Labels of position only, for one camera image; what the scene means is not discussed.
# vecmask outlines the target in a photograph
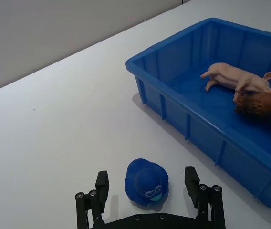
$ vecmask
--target white table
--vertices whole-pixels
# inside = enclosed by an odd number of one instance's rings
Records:
[[[100,170],[110,179],[105,222],[143,213],[124,179],[144,157],[170,178],[162,212],[196,216],[183,180],[194,166],[202,183],[223,187],[228,229],[271,229],[271,209],[141,105],[125,69],[128,58],[209,17],[271,31],[271,0],[193,0],[0,89],[0,228],[75,229],[74,195],[93,189]]]

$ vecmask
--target toy pig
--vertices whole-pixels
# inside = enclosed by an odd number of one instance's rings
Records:
[[[206,73],[201,75],[202,79],[210,77],[207,83],[206,91],[210,87],[220,84],[230,89],[235,89],[233,101],[236,101],[242,91],[252,92],[271,92],[268,80],[271,79],[271,72],[264,75],[264,78],[233,67],[226,63],[212,64]]]
[[[235,111],[259,119],[271,119],[271,93],[244,94],[236,100]]]

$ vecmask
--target pig ear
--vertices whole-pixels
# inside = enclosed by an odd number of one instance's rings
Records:
[[[271,79],[271,72],[267,72],[265,75],[264,75],[264,80],[270,80]]]

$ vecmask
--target blue plastic bin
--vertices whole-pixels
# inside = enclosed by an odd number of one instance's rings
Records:
[[[271,71],[271,33],[207,19],[126,62],[143,103],[271,208],[271,121],[236,114],[233,90],[205,91],[200,75],[225,62],[263,76]]]

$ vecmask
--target gray wall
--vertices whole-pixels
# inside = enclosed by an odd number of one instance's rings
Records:
[[[181,0],[0,0],[0,87]]]

